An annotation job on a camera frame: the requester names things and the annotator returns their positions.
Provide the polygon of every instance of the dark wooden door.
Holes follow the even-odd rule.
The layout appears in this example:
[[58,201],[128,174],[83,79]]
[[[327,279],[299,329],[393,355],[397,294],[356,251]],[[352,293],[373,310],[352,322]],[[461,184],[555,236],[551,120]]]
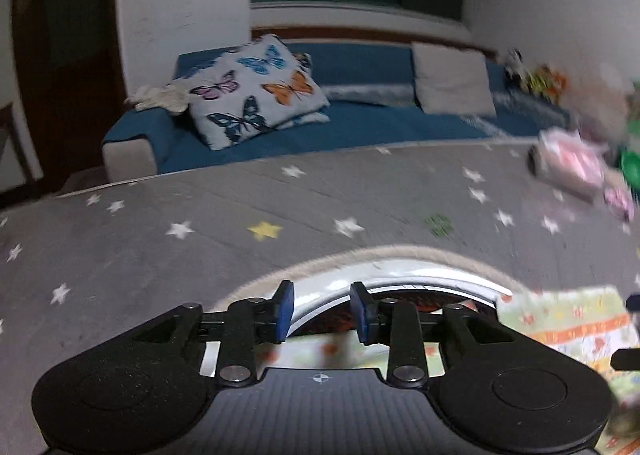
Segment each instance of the dark wooden door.
[[114,0],[14,0],[20,97],[44,191],[102,163],[100,142],[123,112]]

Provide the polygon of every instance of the silver bolt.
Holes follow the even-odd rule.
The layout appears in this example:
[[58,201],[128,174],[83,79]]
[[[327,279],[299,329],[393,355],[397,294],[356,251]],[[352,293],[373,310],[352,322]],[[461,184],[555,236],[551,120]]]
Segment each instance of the silver bolt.
[[220,370],[220,377],[225,381],[231,381],[232,383],[240,383],[251,376],[249,369],[241,367],[240,365],[230,365]]
[[413,365],[403,365],[394,370],[394,377],[406,383],[415,383],[424,377],[424,370]]

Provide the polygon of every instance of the orange stripe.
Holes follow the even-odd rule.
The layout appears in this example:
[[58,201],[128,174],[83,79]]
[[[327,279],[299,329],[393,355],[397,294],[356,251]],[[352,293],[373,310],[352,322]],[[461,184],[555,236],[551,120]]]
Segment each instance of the orange stripe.
[[636,439],[631,444],[627,444],[622,450],[616,451],[614,455],[631,455],[638,448],[640,448],[640,439]]
[[545,345],[557,345],[558,343],[566,343],[567,341],[575,340],[576,338],[611,332],[615,329],[620,329],[629,323],[631,323],[631,319],[629,314],[625,313],[607,321],[578,325],[577,327],[561,331],[535,332],[528,336],[540,343],[545,343]]

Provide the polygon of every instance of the pink butterfly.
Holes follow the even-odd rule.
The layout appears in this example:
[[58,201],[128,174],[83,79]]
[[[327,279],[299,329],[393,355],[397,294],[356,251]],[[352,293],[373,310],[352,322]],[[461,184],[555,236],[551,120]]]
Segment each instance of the pink butterfly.
[[218,99],[225,92],[227,94],[235,92],[239,87],[240,85],[236,81],[236,71],[229,70],[229,72],[222,76],[222,81],[220,83],[196,86],[196,88],[192,88],[190,92],[191,94],[202,96],[202,99],[206,99],[207,101],[213,101],[214,99]]

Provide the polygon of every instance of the orange butterfly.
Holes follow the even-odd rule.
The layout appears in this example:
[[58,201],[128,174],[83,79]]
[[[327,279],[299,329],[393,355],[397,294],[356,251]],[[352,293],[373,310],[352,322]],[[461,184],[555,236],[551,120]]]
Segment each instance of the orange butterfly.
[[306,82],[304,74],[299,70],[296,70],[291,75],[291,84],[287,85],[287,83],[283,83],[282,85],[279,83],[267,83],[266,85],[262,85],[268,93],[273,94],[273,97],[276,98],[280,104],[284,104],[289,106],[291,104],[291,96],[295,95],[298,99],[300,99],[300,94],[313,94],[314,89],[309,83]]

